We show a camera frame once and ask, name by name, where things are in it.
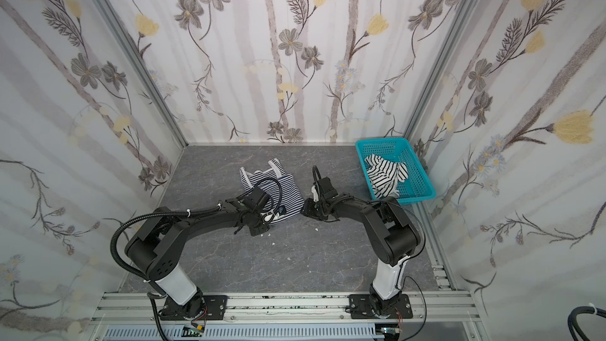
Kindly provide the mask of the blue striped tank top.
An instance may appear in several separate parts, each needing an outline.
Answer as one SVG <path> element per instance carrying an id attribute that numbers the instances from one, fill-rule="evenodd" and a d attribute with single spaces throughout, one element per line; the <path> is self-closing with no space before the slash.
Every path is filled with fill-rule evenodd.
<path id="1" fill-rule="evenodd" d="M 239 169 L 241 184 L 246 190 L 257 186 L 271 197 L 270 202 L 264 207 L 262 216 L 273 208 L 284 205 L 287 214 L 277 222 L 281 223 L 299 215 L 305 200 L 293 175 L 284 170 L 278 159 L 270 159 L 268 166 L 268 170 L 256 170 L 254 172 L 248 172 L 244 167 L 241 167 Z"/>

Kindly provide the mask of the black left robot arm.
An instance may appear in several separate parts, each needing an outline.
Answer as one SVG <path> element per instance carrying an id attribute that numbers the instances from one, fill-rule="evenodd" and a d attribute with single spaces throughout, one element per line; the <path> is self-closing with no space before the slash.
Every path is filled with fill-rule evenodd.
<path id="1" fill-rule="evenodd" d="M 166 297 L 169 313 L 183 320 L 198 320 L 208 314 L 202 290 L 180 265 L 186 244 L 214 230 L 249 228 L 252 236 L 269 229 L 264 220 L 266 205 L 280 205 L 260 188 L 223 200 L 211 208 L 154 212 L 131 219 L 116 230 L 110 252 L 124 270 L 144 279 Z"/>

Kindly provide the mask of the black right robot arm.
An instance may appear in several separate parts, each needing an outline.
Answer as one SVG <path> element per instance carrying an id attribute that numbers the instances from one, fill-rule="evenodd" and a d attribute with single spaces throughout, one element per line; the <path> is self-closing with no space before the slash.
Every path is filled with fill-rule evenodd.
<path id="1" fill-rule="evenodd" d="M 306 200 L 301 213 L 325 223 L 346 218 L 364 226 L 378 262 L 369 288 L 369 309 L 358 312 L 364 317 L 383 318 L 399 313 L 405 267 L 422 253 L 426 243 L 425 231 L 416 216 L 394 198 L 362 200 L 339 194 L 328 177 L 314 180 L 312 197 Z"/>

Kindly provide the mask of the black striped tank top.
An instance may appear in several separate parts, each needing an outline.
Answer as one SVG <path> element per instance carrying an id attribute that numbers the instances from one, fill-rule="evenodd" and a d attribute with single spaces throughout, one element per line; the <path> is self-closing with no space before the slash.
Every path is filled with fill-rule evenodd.
<path id="1" fill-rule="evenodd" d="M 364 159 L 367 166 L 372 193 L 377 199 L 385 197 L 400 197 L 399 183 L 409 178 L 408 167 L 405 163 L 393 162 L 381 156 L 371 154 Z"/>

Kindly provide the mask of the teal plastic basket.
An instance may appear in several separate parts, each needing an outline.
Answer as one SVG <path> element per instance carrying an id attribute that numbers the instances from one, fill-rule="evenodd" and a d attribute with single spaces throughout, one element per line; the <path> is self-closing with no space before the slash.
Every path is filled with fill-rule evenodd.
<path id="1" fill-rule="evenodd" d="M 365 139 L 357 141 L 355 147 L 372 198 L 392 197 L 401 205 L 412 205 L 436 197 L 436 190 L 407 139 Z"/>

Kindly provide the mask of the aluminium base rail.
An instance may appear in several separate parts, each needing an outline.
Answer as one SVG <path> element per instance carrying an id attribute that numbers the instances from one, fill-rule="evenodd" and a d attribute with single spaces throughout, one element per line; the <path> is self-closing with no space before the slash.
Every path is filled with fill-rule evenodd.
<path id="1" fill-rule="evenodd" d="M 467 291 L 408 291 L 402 296 L 400 312 L 390 317 L 364 317 L 360 300 L 351 301 L 342 293 L 232 293 L 227 301 L 208 304 L 208 314 L 200 319 L 208 324 L 280 324 L 345 322 L 481 322 L 478 308 Z M 153 325 L 152 306 L 146 294 L 105 294 L 96 307 L 91 325 Z"/>

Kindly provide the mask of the aluminium corner post right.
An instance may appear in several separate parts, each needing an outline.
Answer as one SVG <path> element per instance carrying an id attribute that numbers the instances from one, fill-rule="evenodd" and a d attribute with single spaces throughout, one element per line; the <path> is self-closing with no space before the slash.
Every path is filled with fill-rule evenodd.
<path id="1" fill-rule="evenodd" d="M 429 71 L 429 75 L 425 81 L 421 94 L 418 97 L 413 113 L 410 117 L 410 121 L 407 124 L 406 130 L 404 131 L 403 137 L 407 140 L 413 138 L 413 134 L 417 126 L 419 125 L 425 111 L 429 108 L 429 102 L 432 98 L 433 92 L 437 88 L 438 81 L 441 78 L 443 71 L 446 68 L 451 56 L 454 54 L 457 44 L 459 43 L 465 27 L 470 20 L 473 10 L 478 4 L 479 0 L 461 0 L 459 9 L 455 13 L 454 20 L 446 33 L 445 39 L 439 49 L 439 53 L 432 69 Z"/>

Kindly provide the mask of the aluminium corner post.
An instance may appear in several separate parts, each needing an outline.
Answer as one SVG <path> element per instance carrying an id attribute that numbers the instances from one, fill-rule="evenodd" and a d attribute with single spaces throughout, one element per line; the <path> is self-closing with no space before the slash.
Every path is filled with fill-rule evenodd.
<path id="1" fill-rule="evenodd" d="M 451 56 L 454 54 L 457 44 L 459 43 L 465 27 L 470 20 L 473 10 L 478 4 L 479 0 L 461 0 L 459 9 L 455 13 L 454 20 L 446 33 L 445 39 L 439 49 L 439 53 L 432 69 L 429 71 L 429 75 L 425 81 L 421 94 L 418 97 L 413 113 L 410 117 L 410 121 L 407 124 L 406 130 L 404 131 L 403 137 L 407 140 L 413 138 L 413 134 L 417 126 L 419 125 L 425 111 L 429 108 L 429 102 L 432 98 L 433 92 L 437 88 L 438 81 L 441 78 L 443 71 L 446 68 Z"/>
<path id="2" fill-rule="evenodd" d="M 100 12 L 100 15 L 107 27 L 110 29 L 111 34 L 121 48 L 122 53 L 126 56 L 129 64 L 134 69 L 140 82 L 145 87 L 148 95 L 151 97 L 152 103 L 156 106 L 156 109 L 162 115 L 168 129 L 172 136 L 176 140 L 180 148 L 185 148 L 189 144 L 181 132 L 178 123 L 172 116 L 169 107 L 165 103 L 165 100 L 161 96 L 161 92 L 156 86 L 152 79 L 151 74 L 148 72 L 143 58 L 140 56 L 137 46 L 131 37 L 121 20 L 117 12 L 113 8 L 110 0 L 92 0 L 96 9 Z"/>

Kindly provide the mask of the aluminium corner post left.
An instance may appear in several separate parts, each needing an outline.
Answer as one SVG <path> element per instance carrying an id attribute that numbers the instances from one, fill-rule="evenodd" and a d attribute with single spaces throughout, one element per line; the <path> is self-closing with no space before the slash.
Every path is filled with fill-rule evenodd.
<path id="1" fill-rule="evenodd" d="M 100 15 L 107 27 L 110 29 L 111 34 L 121 48 L 122 53 L 126 56 L 129 64 L 134 69 L 140 82 L 145 87 L 148 95 L 151 97 L 152 103 L 156 106 L 156 109 L 162 115 L 168 129 L 172 136 L 176 140 L 180 148 L 185 148 L 189 144 L 181 132 L 178 123 L 172 116 L 169 107 L 165 103 L 165 100 L 161 96 L 161 92 L 156 86 L 152 79 L 151 74 L 148 72 L 143 58 L 140 56 L 137 46 L 131 37 L 121 20 L 117 12 L 113 8 L 110 0 L 92 0 L 96 9 L 100 12 Z"/>

